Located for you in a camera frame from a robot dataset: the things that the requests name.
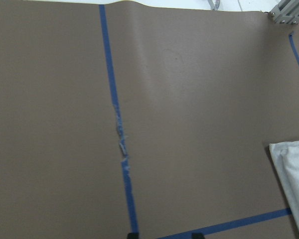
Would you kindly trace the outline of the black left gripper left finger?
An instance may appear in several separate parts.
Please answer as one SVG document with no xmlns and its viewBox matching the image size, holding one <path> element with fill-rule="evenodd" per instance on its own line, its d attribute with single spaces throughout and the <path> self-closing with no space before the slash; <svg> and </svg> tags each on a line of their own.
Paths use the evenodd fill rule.
<svg viewBox="0 0 299 239">
<path fill-rule="evenodd" d="M 140 235 L 139 233 L 128 233 L 127 234 L 127 239 L 139 239 Z"/>
</svg>

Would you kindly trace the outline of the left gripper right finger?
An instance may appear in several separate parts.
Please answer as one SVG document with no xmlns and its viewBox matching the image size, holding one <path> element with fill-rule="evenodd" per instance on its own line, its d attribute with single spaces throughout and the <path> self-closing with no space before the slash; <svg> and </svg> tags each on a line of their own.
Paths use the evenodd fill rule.
<svg viewBox="0 0 299 239">
<path fill-rule="evenodd" d="M 192 233 L 191 238 L 192 239 L 203 239 L 203 233 L 198 233 L 198 232 Z"/>
</svg>

